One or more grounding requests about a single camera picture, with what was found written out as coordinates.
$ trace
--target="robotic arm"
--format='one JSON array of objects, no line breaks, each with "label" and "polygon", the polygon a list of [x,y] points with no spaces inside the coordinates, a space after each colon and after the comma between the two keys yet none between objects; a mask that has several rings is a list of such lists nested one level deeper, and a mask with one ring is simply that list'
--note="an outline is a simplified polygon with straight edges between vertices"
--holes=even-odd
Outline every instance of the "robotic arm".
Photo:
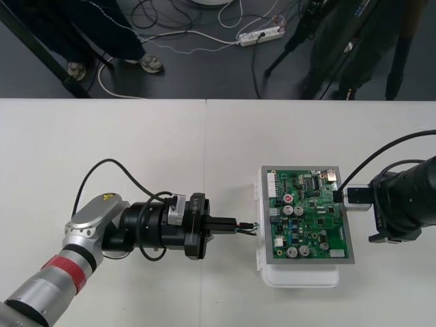
[{"label": "robotic arm", "polygon": [[[0,302],[0,326],[53,326],[103,262],[104,252],[114,255],[107,258],[124,258],[135,247],[172,249],[199,260],[213,235],[255,229],[234,218],[211,217],[203,193],[189,201],[181,195],[151,200],[130,206],[113,193],[91,200],[66,224],[62,250]],[[149,259],[157,261],[164,253]]]}]

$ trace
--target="person's leg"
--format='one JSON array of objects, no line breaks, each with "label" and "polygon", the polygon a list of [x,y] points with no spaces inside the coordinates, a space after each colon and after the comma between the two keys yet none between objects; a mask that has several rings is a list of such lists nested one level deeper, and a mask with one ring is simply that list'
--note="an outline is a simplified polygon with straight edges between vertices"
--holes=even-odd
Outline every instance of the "person's leg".
[{"label": "person's leg", "polygon": [[109,55],[125,59],[130,63],[139,63],[144,70],[150,73],[156,73],[162,69],[162,64],[156,57],[145,53],[136,35],[129,29],[121,27],[131,28],[116,0],[93,0],[92,2],[100,8],[86,0],[64,0],[58,4],[69,19]]},{"label": "person's leg", "polygon": [[65,40],[64,35],[54,28],[43,13],[35,13],[28,10],[22,0],[3,0],[7,7],[27,26],[36,38],[47,46],[51,51],[61,55],[68,62],[88,63],[92,61],[89,53],[84,50],[88,43],[82,39],[82,47],[77,47]]},{"label": "person's leg", "polygon": [[360,41],[352,61],[341,74],[339,97],[354,94],[370,81],[380,59],[396,44],[404,15],[404,0],[391,1]]},{"label": "person's leg", "polygon": [[[76,33],[76,37],[81,45],[73,45],[66,40],[62,32],[51,23],[49,17],[44,13],[34,12],[31,8],[26,7],[22,0],[3,0],[3,2],[41,43],[67,60],[67,72],[70,76],[76,80],[82,80],[85,77],[87,65],[93,63],[93,57],[87,50],[87,48],[90,48],[89,44],[79,33]],[[53,10],[72,31],[75,31],[63,12],[55,8]]]}]

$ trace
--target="black pole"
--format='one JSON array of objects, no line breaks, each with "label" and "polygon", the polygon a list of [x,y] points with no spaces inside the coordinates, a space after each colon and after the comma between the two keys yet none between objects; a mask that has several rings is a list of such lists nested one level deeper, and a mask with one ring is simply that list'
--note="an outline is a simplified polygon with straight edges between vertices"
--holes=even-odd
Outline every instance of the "black pole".
[{"label": "black pole", "polygon": [[0,0],[0,21],[62,82],[77,98],[91,98],[84,88],[63,69],[29,30]]}]

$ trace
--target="yellow warning label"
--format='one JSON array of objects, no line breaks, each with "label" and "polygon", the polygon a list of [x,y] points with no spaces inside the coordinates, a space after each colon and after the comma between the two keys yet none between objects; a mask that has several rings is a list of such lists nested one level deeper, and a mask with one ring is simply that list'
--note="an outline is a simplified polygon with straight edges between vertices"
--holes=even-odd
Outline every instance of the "yellow warning label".
[{"label": "yellow warning label", "polygon": [[111,197],[114,196],[114,195],[115,195],[115,194],[113,194],[113,193],[106,193],[106,194],[103,194],[103,201],[105,201],[105,200],[111,198]]}]

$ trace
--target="white sneaker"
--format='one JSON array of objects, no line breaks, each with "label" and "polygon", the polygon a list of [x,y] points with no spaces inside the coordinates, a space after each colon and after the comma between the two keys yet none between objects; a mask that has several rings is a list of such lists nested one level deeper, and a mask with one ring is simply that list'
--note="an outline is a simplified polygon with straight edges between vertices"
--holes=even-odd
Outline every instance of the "white sneaker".
[{"label": "white sneaker", "polygon": [[80,82],[87,74],[87,67],[84,63],[68,63],[67,73]]},{"label": "white sneaker", "polygon": [[137,60],[125,60],[128,63],[139,63],[143,70],[150,74],[159,73],[164,66],[158,58],[146,53],[139,61]]}]

